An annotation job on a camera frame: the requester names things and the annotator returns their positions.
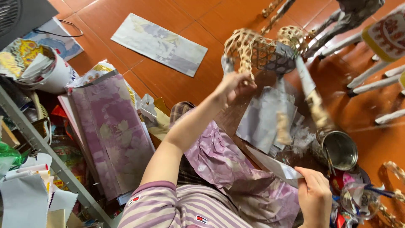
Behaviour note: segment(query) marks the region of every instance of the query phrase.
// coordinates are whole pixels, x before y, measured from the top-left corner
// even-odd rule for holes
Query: logo patch
[[[199,216],[199,215],[196,216],[196,220],[197,220],[197,221],[200,221],[200,222],[202,222],[202,223],[204,223],[204,224],[207,224],[207,223],[208,223],[208,220],[207,220],[206,218],[203,218],[203,217],[201,217],[201,216]]]
[[[133,198],[132,200],[129,201],[128,206],[131,206],[133,202],[138,201],[140,198],[141,198],[140,196]]]

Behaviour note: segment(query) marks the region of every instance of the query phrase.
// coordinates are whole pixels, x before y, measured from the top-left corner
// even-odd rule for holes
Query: person
[[[225,195],[190,171],[184,156],[220,110],[239,94],[257,87],[255,83],[244,85],[249,79],[248,73],[227,74],[199,106],[176,121],[126,204],[119,228],[251,228]],[[191,103],[183,106],[193,107]],[[175,115],[184,113],[174,107],[171,117],[174,109]],[[300,227],[329,227],[332,193],[328,180],[320,172],[295,169],[305,178],[298,180],[298,201],[304,217]]]

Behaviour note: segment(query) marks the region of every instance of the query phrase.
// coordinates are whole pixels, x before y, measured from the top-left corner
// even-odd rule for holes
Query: striped shirt
[[[252,228],[220,192],[199,185],[176,189],[169,181],[134,191],[118,228]]]

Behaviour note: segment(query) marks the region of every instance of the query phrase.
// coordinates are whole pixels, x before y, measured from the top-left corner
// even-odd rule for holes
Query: white bucket
[[[23,88],[26,90],[38,89],[58,95],[66,93],[65,86],[77,78],[77,72],[63,60],[53,48],[46,45],[43,46],[51,50],[55,56],[55,60],[52,63],[54,66],[51,66],[51,72],[39,82],[24,83],[18,80],[15,82],[23,85]]]

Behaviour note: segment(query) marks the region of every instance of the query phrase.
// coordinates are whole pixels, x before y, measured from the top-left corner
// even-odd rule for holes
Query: woman's right hand
[[[332,210],[329,181],[315,170],[295,167],[305,179],[298,179],[298,202],[304,217],[300,228],[328,228]]]

